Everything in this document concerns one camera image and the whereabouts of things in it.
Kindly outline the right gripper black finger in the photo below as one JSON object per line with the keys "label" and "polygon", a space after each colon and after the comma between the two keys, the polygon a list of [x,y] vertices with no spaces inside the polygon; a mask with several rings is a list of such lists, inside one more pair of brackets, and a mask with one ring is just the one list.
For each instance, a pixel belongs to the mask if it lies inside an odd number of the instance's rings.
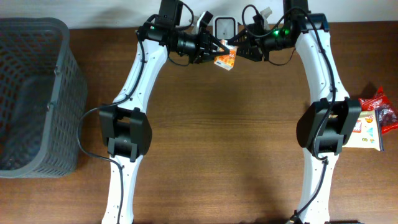
{"label": "right gripper black finger", "polygon": [[242,30],[239,32],[237,35],[232,37],[227,41],[228,45],[250,45],[251,44],[251,39],[250,35],[246,30]]}
{"label": "right gripper black finger", "polygon": [[237,49],[237,56],[246,58],[254,62],[263,61],[264,55],[260,46],[251,44],[240,44]]}

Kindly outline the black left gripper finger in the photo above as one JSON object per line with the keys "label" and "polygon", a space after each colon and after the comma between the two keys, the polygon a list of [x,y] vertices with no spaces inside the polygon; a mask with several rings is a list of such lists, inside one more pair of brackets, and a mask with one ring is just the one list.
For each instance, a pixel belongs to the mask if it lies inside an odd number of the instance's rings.
{"label": "black left gripper finger", "polygon": [[229,52],[229,48],[225,46],[225,44],[222,44],[220,40],[218,40],[215,36],[213,36],[211,33],[208,31],[205,32],[205,48],[209,50],[210,52],[218,51],[219,49],[222,49],[225,52]]}
{"label": "black left gripper finger", "polygon": [[192,63],[199,64],[214,61],[215,57],[225,55],[225,51],[220,52],[205,52],[200,50],[195,56],[193,57]]}

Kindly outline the small orange packet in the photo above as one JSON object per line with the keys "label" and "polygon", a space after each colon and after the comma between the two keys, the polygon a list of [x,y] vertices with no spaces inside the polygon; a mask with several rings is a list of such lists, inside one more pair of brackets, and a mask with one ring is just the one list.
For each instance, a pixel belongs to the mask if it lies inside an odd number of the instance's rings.
{"label": "small orange packet", "polygon": [[229,49],[229,54],[216,56],[214,64],[225,70],[231,70],[234,67],[238,48],[237,46],[228,45],[224,39],[221,40],[221,43]]}

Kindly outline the beige wet wipes pack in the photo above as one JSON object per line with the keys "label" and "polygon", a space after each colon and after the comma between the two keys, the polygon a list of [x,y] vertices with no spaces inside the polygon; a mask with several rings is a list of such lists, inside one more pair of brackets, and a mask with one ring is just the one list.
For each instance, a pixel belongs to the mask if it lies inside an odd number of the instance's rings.
{"label": "beige wet wipes pack", "polygon": [[362,111],[348,142],[343,147],[384,151],[378,111]]}

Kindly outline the red snack bag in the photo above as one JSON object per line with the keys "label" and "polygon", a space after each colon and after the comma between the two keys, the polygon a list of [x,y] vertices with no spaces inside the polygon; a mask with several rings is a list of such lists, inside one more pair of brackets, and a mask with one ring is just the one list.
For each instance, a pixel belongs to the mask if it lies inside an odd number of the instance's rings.
{"label": "red snack bag", "polygon": [[363,111],[377,111],[382,134],[397,129],[397,109],[384,93],[382,86],[372,98],[360,98],[359,102]]}

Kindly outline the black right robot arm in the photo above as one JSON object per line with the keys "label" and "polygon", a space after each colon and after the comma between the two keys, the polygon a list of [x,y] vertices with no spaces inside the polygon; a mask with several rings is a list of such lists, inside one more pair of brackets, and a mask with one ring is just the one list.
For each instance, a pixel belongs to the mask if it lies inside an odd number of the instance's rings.
{"label": "black right robot arm", "polygon": [[330,27],[323,13],[312,13],[307,1],[284,1],[284,14],[272,28],[259,11],[226,43],[237,55],[268,61],[271,51],[293,48],[302,60],[310,106],[296,126],[303,149],[303,187],[299,205],[288,222],[329,223],[330,189],[335,165],[348,142],[361,107],[345,90],[330,47]]}

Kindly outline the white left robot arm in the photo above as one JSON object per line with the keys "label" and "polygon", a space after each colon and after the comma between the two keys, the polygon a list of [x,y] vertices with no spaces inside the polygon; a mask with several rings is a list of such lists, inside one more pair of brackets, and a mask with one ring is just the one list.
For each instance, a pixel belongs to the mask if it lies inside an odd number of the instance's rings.
{"label": "white left robot arm", "polygon": [[189,63],[212,61],[229,50],[208,30],[212,14],[204,12],[191,33],[175,22],[146,21],[136,32],[136,57],[122,90],[113,103],[99,111],[104,145],[111,164],[108,202],[102,222],[134,222],[133,197],[139,166],[152,141],[147,105],[156,78],[169,53],[187,56]]}

